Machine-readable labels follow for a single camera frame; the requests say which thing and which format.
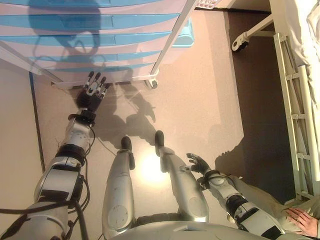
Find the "white wall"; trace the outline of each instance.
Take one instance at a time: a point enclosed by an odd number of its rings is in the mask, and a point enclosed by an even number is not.
[[[217,8],[270,11],[269,0],[222,0]]]
[[[42,174],[29,73],[0,59],[0,208],[25,209]],[[0,214],[0,234],[17,215]]]

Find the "humanoid robot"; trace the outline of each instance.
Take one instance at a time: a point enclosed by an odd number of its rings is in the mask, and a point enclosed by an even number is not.
[[[83,90],[77,97],[77,114],[69,116],[65,139],[47,166],[34,192],[34,204],[28,209],[0,209],[3,214],[21,214],[0,236],[0,240],[66,240],[79,221],[81,237],[88,240],[82,205],[79,200],[83,184],[89,190],[87,176],[81,168],[87,164],[91,150],[89,133],[95,123],[95,111],[108,91],[106,78],[90,72]],[[172,192],[178,203],[176,213],[135,217],[133,187],[130,171],[135,159],[129,137],[121,140],[106,183],[102,207],[104,239],[114,240],[302,240],[309,239],[285,233],[272,216],[248,202],[234,187],[232,180],[209,165],[199,156],[188,153],[192,165],[165,147],[164,134],[155,134],[155,152],[160,157],[161,171],[170,174]],[[195,179],[191,171],[203,177]],[[202,191],[208,189],[221,207],[234,219],[239,229],[209,223],[209,208]],[[68,221],[68,209],[78,214]]]

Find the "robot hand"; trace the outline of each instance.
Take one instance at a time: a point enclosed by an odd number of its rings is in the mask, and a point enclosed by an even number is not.
[[[95,73],[93,71],[89,73],[88,80],[83,85],[83,89],[76,99],[76,105],[78,108],[87,109],[93,113],[98,109],[102,99],[104,99],[105,97],[108,88],[111,86],[110,83],[105,84],[105,76],[101,80],[99,80],[101,76],[100,72],[95,75],[93,81],[91,82],[94,74]]]
[[[211,170],[208,163],[200,156],[193,153],[187,153],[186,156],[189,158],[189,162],[194,164],[191,166],[191,171],[205,175]]]

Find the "white metal frame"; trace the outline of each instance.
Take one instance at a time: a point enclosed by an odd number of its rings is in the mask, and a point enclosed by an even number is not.
[[[320,168],[307,70],[305,65],[296,67],[286,36],[277,33],[273,38],[288,128],[295,192],[299,199],[311,199],[320,195]],[[306,135],[307,144],[301,139],[302,132]]]
[[[238,52],[245,48],[251,37],[273,37],[276,34],[274,31],[263,30],[273,22],[273,16],[270,14],[251,29],[240,34],[232,43],[232,51]]]

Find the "human hand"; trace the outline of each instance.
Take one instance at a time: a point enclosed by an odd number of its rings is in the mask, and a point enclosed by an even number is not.
[[[314,238],[317,237],[318,220],[316,218],[310,216],[300,208],[289,208],[285,211],[289,214],[287,217],[289,221],[301,229],[301,231],[296,231],[296,234]]]

